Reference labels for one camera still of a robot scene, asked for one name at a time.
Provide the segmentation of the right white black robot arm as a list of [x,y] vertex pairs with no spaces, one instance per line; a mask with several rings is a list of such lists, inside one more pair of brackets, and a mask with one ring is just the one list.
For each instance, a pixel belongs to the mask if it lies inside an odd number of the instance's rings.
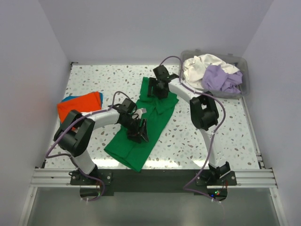
[[219,104],[223,111],[222,103],[213,97],[211,92],[201,92],[186,85],[178,75],[170,74],[160,65],[153,69],[155,78],[150,78],[148,96],[156,96],[160,99],[167,98],[169,94],[176,94],[190,105],[190,118],[195,128],[199,129],[208,152],[208,166],[210,174],[215,179],[230,172],[230,164],[222,153],[223,147],[217,130],[223,124],[223,119],[218,122]]

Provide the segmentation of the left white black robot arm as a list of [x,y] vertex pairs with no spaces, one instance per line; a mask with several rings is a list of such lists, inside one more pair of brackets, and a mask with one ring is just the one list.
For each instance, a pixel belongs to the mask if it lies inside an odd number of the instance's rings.
[[139,109],[129,98],[95,112],[72,110],[55,133],[54,142],[71,156],[81,173],[96,177],[98,168],[87,151],[92,132],[100,127],[120,124],[127,130],[128,139],[137,143],[148,142],[147,120],[143,118],[146,113],[145,108]]

